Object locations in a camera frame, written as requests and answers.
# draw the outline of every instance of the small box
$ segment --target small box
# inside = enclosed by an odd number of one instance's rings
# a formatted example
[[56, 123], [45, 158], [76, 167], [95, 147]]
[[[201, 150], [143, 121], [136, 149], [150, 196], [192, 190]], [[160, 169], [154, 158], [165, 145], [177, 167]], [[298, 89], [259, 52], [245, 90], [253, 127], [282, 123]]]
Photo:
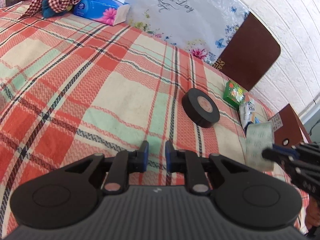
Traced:
[[244, 90], [236, 82], [230, 80], [226, 84], [226, 90], [223, 94], [223, 100], [228, 102], [236, 110], [239, 110], [239, 106], [244, 103]]
[[114, 26], [127, 19], [130, 4], [124, 0], [80, 0], [73, 14]]

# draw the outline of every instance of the circular pad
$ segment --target circular pad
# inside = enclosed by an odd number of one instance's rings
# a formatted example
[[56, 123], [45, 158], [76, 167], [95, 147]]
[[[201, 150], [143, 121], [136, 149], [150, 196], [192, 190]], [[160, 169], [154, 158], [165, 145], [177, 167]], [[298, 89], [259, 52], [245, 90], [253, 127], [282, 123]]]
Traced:
[[243, 191], [243, 198], [252, 206], [271, 207], [278, 202], [280, 195], [269, 186], [257, 185], [246, 188]]
[[55, 229], [83, 220], [97, 203], [97, 190], [87, 177], [57, 170], [19, 186], [10, 207], [19, 224]]
[[70, 191], [63, 186], [47, 185], [34, 192], [33, 201], [42, 207], [56, 207], [67, 202], [70, 194]]
[[274, 230], [292, 225], [302, 206], [298, 191], [263, 173], [233, 174], [216, 189], [213, 199], [234, 223], [251, 229]]

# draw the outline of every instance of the gray ribbed surface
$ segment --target gray ribbed surface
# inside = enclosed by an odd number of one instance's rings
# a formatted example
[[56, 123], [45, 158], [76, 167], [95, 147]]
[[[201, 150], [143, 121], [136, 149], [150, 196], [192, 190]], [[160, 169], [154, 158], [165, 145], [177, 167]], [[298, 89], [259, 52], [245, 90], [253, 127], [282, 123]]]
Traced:
[[240, 228], [225, 220], [206, 197], [184, 186], [130, 186], [106, 197], [86, 220], [57, 230], [18, 227], [6, 240], [293, 240], [305, 239], [293, 227], [274, 232]]

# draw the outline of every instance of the label on wooden board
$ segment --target label on wooden board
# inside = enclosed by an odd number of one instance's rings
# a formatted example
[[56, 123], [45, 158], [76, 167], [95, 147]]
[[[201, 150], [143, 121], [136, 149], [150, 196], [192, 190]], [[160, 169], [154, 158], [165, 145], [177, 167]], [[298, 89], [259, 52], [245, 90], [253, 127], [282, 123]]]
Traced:
[[274, 117], [272, 117], [270, 121], [272, 122], [272, 131], [273, 132], [275, 132], [276, 130], [278, 130], [279, 128], [281, 128], [283, 126], [281, 116], [279, 113], [276, 114]]

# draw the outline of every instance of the brown headboard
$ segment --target brown headboard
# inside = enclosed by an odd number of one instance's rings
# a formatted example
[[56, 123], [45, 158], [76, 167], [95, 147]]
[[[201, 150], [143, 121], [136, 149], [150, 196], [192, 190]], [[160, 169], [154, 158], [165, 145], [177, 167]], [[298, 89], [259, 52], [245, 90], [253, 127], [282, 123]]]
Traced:
[[246, 90], [251, 90], [276, 61], [280, 45], [252, 14], [240, 26], [216, 65]]

